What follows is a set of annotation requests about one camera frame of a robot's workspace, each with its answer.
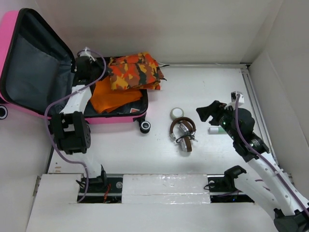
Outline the green white tube bottle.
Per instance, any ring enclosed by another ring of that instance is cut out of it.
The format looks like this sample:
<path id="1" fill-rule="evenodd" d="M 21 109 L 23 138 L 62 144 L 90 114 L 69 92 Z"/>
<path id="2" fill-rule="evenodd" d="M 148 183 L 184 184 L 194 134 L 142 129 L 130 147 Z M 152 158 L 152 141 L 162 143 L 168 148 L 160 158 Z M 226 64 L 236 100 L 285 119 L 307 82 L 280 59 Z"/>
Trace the green white tube bottle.
<path id="1" fill-rule="evenodd" d="M 209 127 L 209 134 L 226 134 L 226 131 L 222 127 Z"/>

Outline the pink hard-shell suitcase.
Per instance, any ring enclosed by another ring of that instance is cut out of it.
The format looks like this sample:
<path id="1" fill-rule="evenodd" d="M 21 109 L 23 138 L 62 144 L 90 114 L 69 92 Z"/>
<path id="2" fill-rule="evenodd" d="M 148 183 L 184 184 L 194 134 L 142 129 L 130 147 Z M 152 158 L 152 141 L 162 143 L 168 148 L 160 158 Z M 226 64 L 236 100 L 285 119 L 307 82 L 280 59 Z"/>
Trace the pink hard-shell suitcase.
<path id="1" fill-rule="evenodd" d="M 0 22 L 0 101 L 38 117 L 52 117 L 65 106 L 58 100 L 71 94 L 76 58 L 37 11 L 23 8 L 6 12 Z M 101 80 L 108 78 L 110 61 L 107 57 L 103 59 L 107 68 Z M 140 91 L 140 100 L 110 113 L 97 113 L 89 101 L 84 112 L 87 123 L 137 121 L 140 131 L 148 133 L 148 95 L 145 89 Z"/>

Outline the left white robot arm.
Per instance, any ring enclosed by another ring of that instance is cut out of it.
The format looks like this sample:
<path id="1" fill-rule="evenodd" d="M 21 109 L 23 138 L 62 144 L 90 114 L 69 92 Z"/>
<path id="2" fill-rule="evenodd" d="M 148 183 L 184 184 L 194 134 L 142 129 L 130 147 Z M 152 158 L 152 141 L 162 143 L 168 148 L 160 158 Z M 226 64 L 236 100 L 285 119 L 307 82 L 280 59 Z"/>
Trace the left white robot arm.
<path id="1" fill-rule="evenodd" d="M 83 167 L 84 176 L 78 181 L 80 187 L 93 187 L 101 192 L 107 187 L 107 175 L 103 166 L 86 154 L 91 145 L 91 131 L 84 112 L 95 83 L 105 75 L 107 64 L 105 59 L 87 54 L 79 55 L 76 64 L 71 94 L 58 100 L 65 106 L 51 117 L 48 128 L 54 136 L 53 147 L 59 156 L 67 163 Z"/>

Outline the brown headphones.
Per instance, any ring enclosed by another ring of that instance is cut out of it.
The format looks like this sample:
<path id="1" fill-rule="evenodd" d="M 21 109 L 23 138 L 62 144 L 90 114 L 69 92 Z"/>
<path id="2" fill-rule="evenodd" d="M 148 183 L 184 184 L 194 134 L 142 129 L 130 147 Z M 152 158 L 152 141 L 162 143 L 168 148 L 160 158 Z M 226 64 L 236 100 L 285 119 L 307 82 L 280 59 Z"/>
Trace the brown headphones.
<path id="1" fill-rule="evenodd" d="M 174 127 L 179 125 L 179 129 L 181 131 L 181 136 L 177 138 L 174 134 Z M 192 152 L 192 144 L 191 141 L 197 142 L 195 139 L 196 133 L 196 125 L 194 121 L 188 117 L 179 117 L 172 121 L 170 128 L 169 128 L 169 136 L 173 139 L 177 144 L 180 144 L 182 150 L 184 152 Z"/>

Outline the orange camouflage cloth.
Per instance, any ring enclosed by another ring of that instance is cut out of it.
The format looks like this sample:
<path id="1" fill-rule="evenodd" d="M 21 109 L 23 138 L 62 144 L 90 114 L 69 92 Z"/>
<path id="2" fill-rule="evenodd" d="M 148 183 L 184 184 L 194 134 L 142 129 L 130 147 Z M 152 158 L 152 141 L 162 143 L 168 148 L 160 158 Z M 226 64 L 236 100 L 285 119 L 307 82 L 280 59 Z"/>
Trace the orange camouflage cloth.
<path id="1" fill-rule="evenodd" d="M 111 57 L 108 76 L 112 90 L 160 90 L 165 80 L 159 63 L 148 52 Z"/>

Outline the round white-green jar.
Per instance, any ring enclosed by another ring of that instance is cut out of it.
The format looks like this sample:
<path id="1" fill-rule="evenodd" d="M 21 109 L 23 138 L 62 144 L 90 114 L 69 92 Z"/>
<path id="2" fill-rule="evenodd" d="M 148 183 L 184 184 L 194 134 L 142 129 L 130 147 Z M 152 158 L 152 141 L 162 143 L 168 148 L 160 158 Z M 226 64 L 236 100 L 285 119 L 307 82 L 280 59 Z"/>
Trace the round white-green jar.
<path id="1" fill-rule="evenodd" d="M 178 119 L 184 116 L 184 111 L 180 107 L 175 107 L 171 109 L 170 117 L 172 120 Z"/>

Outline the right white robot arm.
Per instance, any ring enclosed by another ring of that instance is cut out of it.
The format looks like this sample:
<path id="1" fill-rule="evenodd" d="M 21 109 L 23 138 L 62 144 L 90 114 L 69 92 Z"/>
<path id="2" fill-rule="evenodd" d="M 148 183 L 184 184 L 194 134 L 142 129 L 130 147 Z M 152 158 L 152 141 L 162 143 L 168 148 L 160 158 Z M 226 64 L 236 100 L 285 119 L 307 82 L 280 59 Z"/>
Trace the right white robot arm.
<path id="1" fill-rule="evenodd" d="M 260 178 L 258 183 L 237 165 L 210 184 L 210 191 L 242 191 L 260 205 L 273 220 L 279 232 L 307 232 L 309 230 L 309 201 L 290 182 L 274 161 L 269 148 L 254 131 L 252 114 L 238 106 L 214 101 L 196 109 L 202 122 L 212 120 L 212 126 L 221 126 L 233 140 L 235 151 L 253 168 Z"/>

